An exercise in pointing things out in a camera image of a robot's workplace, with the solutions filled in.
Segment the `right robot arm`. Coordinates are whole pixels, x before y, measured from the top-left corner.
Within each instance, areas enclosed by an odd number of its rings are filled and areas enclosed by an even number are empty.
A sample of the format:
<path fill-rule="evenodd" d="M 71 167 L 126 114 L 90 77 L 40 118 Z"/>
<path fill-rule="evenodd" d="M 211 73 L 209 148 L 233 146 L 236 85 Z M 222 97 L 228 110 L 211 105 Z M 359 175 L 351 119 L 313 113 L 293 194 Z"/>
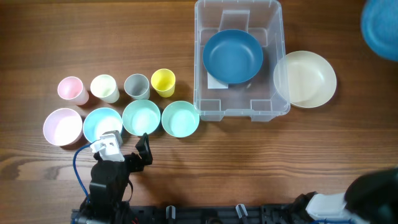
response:
<path fill-rule="evenodd" d="M 362 175 L 344 193 L 302 194 L 289 213 L 309 223 L 397 224 L 397 168 Z"/>

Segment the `grey cup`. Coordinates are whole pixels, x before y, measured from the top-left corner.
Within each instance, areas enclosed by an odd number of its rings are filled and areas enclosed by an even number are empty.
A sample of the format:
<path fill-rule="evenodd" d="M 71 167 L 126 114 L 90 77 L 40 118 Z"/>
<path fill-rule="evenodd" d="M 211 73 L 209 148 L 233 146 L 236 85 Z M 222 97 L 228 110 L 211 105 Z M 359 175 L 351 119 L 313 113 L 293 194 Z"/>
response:
<path fill-rule="evenodd" d="M 149 80 L 140 73 L 127 77 L 124 82 L 124 90 L 134 100 L 148 100 L 150 97 Z"/>

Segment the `cream cup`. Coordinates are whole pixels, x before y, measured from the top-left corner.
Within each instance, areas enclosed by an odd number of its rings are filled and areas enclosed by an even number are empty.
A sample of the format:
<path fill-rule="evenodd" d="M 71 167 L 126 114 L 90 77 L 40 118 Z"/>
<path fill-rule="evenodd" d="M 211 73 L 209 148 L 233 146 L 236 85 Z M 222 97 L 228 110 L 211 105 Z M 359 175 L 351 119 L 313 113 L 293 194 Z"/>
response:
<path fill-rule="evenodd" d="M 91 82 L 90 90 L 95 97 L 106 103 L 115 103 L 119 100 L 116 80 L 110 75 L 102 74 L 95 77 Z"/>

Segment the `clear plastic storage bin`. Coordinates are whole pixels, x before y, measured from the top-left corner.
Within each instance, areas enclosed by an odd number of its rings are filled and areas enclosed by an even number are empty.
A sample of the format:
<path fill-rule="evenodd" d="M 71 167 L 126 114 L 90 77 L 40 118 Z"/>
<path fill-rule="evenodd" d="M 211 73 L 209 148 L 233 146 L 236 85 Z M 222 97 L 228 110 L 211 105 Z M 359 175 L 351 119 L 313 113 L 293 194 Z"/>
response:
<path fill-rule="evenodd" d="M 203 49 L 222 30 L 245 31 L 261 44 L 264 60 L 250 80 L 228 84 L 228 89 L 208 89 Z M 274 69 L 285 57 L 284 23 L 279 1 L 197 1 L 195 4 L 195 56 L 193 104 L 204 121 L 226 116 L 248 116 L 270 121 L 285 115 L 290 103 L 274 85 Z"/>

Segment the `dark blue large bowl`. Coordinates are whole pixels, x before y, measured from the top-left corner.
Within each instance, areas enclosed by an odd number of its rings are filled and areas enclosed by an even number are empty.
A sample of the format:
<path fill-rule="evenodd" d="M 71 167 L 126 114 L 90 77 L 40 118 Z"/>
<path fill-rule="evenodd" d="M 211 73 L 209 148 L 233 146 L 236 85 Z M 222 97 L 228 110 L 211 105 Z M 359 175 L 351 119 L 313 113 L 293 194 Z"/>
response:
<path fill-rule="evenodd" d="M 261 69 L 264 54 L 251 34 L 237 29 L 213 35 L 203 49 L 203 64 L 215 79 L 240 84 L 252 79 Z"/>

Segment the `pink small bowl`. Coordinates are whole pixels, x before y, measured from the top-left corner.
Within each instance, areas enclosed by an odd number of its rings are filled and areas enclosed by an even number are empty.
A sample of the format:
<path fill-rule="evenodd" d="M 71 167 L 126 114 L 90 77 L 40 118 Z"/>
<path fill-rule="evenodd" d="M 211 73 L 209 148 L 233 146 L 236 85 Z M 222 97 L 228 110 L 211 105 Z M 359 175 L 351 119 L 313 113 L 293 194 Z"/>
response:
<path fill-rule="evenodd" d="M 73 109 L 60 108 L 49 114 L 43 125 L 44 138 L 54 146 L 76 143 L 83 135 L 82 117 Z"/>

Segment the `mint green small bowl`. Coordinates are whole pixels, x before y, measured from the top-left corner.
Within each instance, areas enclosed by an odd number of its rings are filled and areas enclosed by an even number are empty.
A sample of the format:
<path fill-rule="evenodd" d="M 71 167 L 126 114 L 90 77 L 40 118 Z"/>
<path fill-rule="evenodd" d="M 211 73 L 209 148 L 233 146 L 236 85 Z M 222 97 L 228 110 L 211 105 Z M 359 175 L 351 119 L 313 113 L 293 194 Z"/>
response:
<path fill-rule="evenodd" d="M 135 136 L 153 133 L 160 119 L 160 109 L 150 100 L 133 101 L 126 106 L 122 115 L 124 129 Z"/>

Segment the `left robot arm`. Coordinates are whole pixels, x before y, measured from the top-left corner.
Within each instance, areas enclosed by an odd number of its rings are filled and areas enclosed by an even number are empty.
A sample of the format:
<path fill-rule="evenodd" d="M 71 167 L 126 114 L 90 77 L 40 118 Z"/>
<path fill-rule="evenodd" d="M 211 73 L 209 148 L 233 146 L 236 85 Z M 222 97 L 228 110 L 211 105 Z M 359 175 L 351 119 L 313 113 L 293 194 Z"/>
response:
<path fill-rule="evenodd" d="M 73 157 L 73 169 L 85 199 L 78 210 L 72 211 L 72 223 L 139 223 L 138 216 L 130 209 L 130 200 L 123 200 L 127 186 L 133 187 L 130 173 L 141 172 L 153 162 L 149 147 L 149 137 L 144 133 L 136 144 L 138 153 L 121 154 L 123 143 L 121 133 L 105 132 L 99 139 L 79 149 L 90 147 L 97 163 L 91 169 L 91 182 L 88 189 L 78 175 L 76 152 Z"/>

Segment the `cream large bowl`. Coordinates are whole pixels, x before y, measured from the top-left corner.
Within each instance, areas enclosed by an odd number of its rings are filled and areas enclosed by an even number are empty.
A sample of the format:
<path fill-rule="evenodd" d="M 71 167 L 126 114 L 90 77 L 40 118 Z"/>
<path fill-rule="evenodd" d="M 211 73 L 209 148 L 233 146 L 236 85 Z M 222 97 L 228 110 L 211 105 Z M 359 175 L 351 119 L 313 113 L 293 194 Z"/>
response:
<path fill-rule="evenodd" d="M 331 64 L 321 55 L 299 50 L 277 63 L 274 85 L 276 92 L 291 105 L 316 108 L 333 98 L 337 77 Z"/>

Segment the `pink cup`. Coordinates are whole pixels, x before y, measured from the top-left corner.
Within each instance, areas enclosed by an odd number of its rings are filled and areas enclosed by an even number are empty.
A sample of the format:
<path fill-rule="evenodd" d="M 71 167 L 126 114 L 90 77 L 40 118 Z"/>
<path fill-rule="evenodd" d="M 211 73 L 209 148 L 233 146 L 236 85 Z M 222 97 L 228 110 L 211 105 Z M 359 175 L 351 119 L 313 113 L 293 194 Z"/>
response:
<path fill-rule="evenodd" d="M 77 77 L 64 78 L 57 87 L 60 98 L 75 105 L 84 105 L 89 100 L 89 94 L 83 82 Z"/>

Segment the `light blue small bowl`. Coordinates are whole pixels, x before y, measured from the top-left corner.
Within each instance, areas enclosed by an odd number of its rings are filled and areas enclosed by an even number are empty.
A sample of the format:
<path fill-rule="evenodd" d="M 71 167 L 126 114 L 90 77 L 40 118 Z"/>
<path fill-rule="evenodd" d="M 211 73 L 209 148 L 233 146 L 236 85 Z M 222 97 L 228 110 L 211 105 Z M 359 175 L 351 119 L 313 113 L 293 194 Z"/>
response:
<path fill-rule="evenodd" d="M 83 134 L 89 142 L 94 142 L 108 131 L 122 133 L 123 121 L 121 115 L 111 108 L 93 110 L 83 122 Z"/>

